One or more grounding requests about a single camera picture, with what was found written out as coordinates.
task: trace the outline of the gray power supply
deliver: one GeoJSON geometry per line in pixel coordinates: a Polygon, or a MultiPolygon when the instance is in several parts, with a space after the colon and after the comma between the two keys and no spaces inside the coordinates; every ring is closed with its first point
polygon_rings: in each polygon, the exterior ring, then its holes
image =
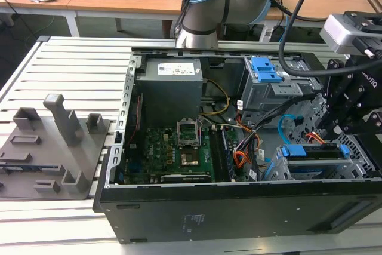
{"type": "Polygon", "coordinates": [[[173,127],[183,118],[198,117],[203,86],[199,59],[149,59],[135,83],[144,94],[150,127],[173,127]]]}

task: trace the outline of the motherboard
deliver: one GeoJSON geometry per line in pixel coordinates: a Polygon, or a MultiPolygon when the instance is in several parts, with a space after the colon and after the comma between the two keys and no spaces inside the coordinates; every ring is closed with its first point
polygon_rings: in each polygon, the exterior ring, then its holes
{"type": "Polygon", "coordinates": [[[220,181],[214,172],[214,157],[219,156],[215,149],[228,151],[222,159],[229,162],[233,174],[232,151],[238,143],[236,131],[229,128],[215,131],[211,127],[197,130],[195,134],[192,127],[184,127],[178,134],[177,127],[148,128],[144,132],[142,156],[126,159],[125,184],[220,181]],[[210,136],[215,133],[224,136],[211,143],[210,136]],[[196,140],[198,146],[179,145],[179,139],[196,140]]]}

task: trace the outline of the desk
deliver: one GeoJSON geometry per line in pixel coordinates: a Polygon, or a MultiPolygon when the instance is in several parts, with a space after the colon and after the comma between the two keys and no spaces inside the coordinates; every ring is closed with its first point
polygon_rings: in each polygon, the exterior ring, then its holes
{"type": "MultiPolygon", "coordinates": [[[[18,108],[34,107],[39,115],[49,115],[42,105],[48,93],[62,93],[65,107],[75,109],[78,117],[101,113],[111,120],[109,131],[113,131],[131,47],[148,46],[171,48],[174,41],[52,37],[48,42],[37,42],[0,91],[0,146],[15,127],[12,117],[18,108]],[[54,75],[55,81],[50,81],[49,75],[54,75]]],[[[219,46],[278,49],[277,43],[221,41],[219,46]]],[[[287,43],[285,48],[314,52],[323,64],[338,57],[324,44],[287,43]]],[[[113,136],[108,135],[104,146],[112,142],[113,136]]],[[[99,163],[105,154],[103,149],[99,163]]],[[[106,216],[92,211],[99,175],[98,168],[87,200],[0,198],[0,254],[381,254],[382,210],[340,234],[120,245],[106,216]]]]}
{"type": "MultiPolygon", "coordinates": [[[[39,4],[29,0],[8,1],[18,13],[65,16],[72,36],[79,36],[78,16],[115,18],[117,30],[121,30],[121,18],[175,20],[180,14],[181,5],[181,0],[56,0],[39,4]]],[[[283,0],[290,10],[293,10],[297,1],[283,0]]],[[[346,10],[373,12],[366,0],[306,0],[300,15],[324,18],[331,13],[343,13],[346,10]]],[[[0,12],[13,11],[4,0],[0,0],[0,12]]],[[[281,12],[277,8],[271,8],[262,23],[262,41],[269,41],[273,27],[280,19],[281,12]]],[[[321,27],[322,23],[296,21],[295,25],[321,27]]]]}

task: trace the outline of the blue latch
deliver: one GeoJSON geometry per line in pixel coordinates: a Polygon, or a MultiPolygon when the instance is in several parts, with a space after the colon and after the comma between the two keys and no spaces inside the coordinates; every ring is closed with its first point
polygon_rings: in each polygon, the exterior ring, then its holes
{"type": "Polygon", "coordinates": [[[302,145],[284,145],[283,148],[288,151],[289,156],[306,156],[305,149],[302,145]]]}
{"type": "Polygon", "coordinates": [[[340,145],[340,149],[344,155],[344,158],[348,158],[350,156],[349,148],[346,145],[340,145]]]}
{"type": "Polygon", "coordinates": [[[282,79],[275,72],[275,66],[265,57],[252,56],[252,68],[260,83],[280,83],[282,79]]]}

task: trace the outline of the green motherboard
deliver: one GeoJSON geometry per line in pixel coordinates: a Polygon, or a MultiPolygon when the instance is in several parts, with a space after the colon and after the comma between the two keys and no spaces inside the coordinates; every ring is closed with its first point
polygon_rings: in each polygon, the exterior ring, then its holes
{"type": "MultiPolygon", "coordinates": [[[[211,128],[200,128],[199,147],[178,146],[177,128],[148,128],[144,134],[143,156],[132,163],[127,162],[125,184],[160,183],[161,176],[187,174],[208,176],[215,182],[214,166],[210,146],[211,128]]],[[[195,129],[182,129],[181,140],[194,140],[195,129]]],[[[226,130],[227,145],[232,149],[237,144],[236,132],[226,130]]]]}

